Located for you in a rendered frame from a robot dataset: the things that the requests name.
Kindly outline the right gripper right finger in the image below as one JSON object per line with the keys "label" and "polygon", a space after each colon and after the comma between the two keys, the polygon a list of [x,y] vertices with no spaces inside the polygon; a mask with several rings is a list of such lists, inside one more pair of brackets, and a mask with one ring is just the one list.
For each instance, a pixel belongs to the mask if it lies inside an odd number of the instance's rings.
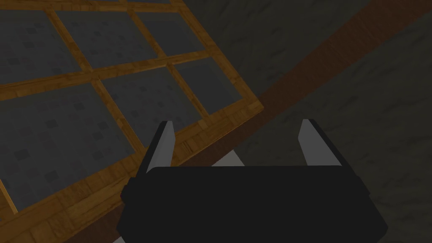
{"label": "right gripper right finger", "polygon": [[309,119],[302,121],[298,141],[307,166],[341,166]]}

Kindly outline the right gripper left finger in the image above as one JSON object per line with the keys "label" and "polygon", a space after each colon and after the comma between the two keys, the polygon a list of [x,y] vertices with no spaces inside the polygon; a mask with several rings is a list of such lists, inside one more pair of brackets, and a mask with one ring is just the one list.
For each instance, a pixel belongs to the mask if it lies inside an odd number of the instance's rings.
{"label": "right gripper left finger", "polygon": [[140,177],[155,167],[170,167],[175,142],[173,122],[162,121],[148,146],[136,176]]}

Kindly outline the wooden glass-paned door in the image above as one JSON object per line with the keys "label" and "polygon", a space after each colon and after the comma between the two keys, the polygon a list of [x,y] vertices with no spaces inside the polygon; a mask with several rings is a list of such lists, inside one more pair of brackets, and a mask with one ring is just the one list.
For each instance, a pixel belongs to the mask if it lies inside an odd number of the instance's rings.
{"label": "wooden glass-paned door", "polygon": [[160,121],[179,166],[262,110],[183,0],[0,0],[0,243],[113,232]]}

